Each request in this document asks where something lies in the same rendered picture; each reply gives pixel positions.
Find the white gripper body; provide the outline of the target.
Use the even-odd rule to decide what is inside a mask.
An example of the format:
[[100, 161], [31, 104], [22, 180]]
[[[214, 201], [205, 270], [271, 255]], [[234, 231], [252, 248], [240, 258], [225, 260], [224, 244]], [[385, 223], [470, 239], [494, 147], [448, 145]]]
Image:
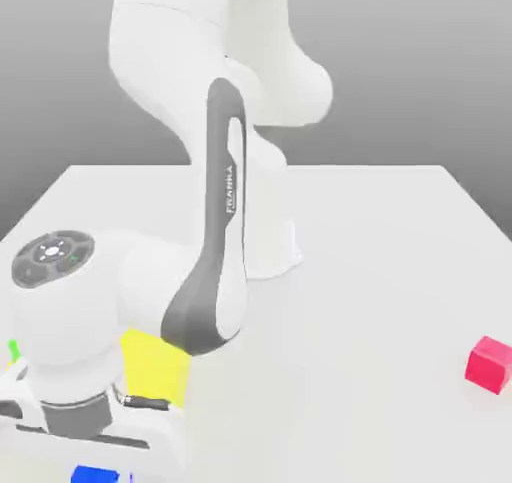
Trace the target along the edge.
[[91, 440], [54, 436], [40, 423], [0, 414], [0, 447], [73, 471], [77, 465], [114, 470], [123, 483], [184, 483], [185, 416], [167, 411], [115, 407], [113, 422]]

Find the small blue cube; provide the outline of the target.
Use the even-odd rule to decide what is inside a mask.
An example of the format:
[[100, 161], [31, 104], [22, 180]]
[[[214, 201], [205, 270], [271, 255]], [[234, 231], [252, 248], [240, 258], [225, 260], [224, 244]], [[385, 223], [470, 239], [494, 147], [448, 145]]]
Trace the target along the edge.
[[133, 474], [114, 469], [77, 465], [70, 483], [134, 483]]

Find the small red cube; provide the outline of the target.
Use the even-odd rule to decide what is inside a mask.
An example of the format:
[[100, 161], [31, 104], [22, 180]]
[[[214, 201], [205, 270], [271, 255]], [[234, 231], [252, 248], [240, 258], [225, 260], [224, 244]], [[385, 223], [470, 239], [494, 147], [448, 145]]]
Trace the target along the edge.
[[465, 379], [499, 395], [512, 377], [512, 346], [482, 337], [472, 348]]

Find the large yellow box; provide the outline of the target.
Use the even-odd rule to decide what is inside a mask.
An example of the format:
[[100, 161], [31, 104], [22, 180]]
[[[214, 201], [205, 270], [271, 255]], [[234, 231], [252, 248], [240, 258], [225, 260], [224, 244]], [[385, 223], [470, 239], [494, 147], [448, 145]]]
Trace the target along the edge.
[[135, 329], [122, 335], [121, 347], [127, 394], [184, 407], [191, 362], [186, 352]]

